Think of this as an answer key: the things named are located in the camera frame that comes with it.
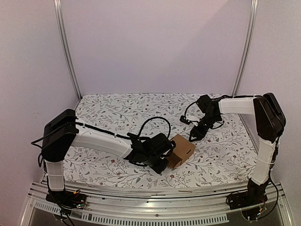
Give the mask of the brown cardboard box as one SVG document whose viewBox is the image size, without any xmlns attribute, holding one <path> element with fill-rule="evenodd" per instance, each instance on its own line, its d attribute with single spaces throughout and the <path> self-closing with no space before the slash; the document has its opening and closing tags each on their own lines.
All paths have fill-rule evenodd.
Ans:
<svg viewBox="0 0 301 226">
<path fill-rule="evenodd" d="M 194 154 L 196 146 L 179 134 L 175 135 L 172 141 L 175 142 L 175 148 L 167 160 L 169 168 L 175 169 L 183 165 Z"/>
</svg>

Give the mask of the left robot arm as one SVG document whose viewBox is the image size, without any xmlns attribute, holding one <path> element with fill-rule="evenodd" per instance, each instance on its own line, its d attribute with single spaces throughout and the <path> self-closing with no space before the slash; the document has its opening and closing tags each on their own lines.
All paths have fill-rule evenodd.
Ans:
<svg viewBox="0 0 301 226">
<path fill-rule="evenodd" d="M 39 146 L 46 167 L 48 186 L 52 197 L 59 204 L 66 204 L 70 194 L 65 191 L 63 161 L 70 147 L 91 148 L 113 154 L 131 164 L 150 167 L 162 173 L 169 164 L 176 143 L 169 136 L 159 133 L 154 137 L 127 133 L 125 136 L 88 125 L 76 117 L 75 111 L 67 109 L 44 127 L 43 137 L 32 141 Z"/>
</svg>

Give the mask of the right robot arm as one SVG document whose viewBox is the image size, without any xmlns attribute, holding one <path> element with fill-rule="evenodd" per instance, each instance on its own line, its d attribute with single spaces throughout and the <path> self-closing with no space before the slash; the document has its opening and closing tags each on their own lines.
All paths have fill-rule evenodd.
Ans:
<svg viewBox="0 0 301 226">
<path fill-rule="evenodd" d="M 259 150 L 257 161 L 248 186 L 252 187 L 243 195 L 247 205 L 254 205 L 261 198 L 262 187 L 269 180 L 270 170 L 275 163 L 279 139 L 284 132 L 286 118 L 273 93 L 264 95 L 244 95 L 210 98 L 201 96 L 196 102 L 204 116 L 200 120 L 188 119 L 183 116 L 185 123 L 193 123 L 189 141 L 202 140 L 214 124 L 222 121 L 223 114 L 245 114 L 255 117 L 257 134 L 259 136 Z"/>
</svg>

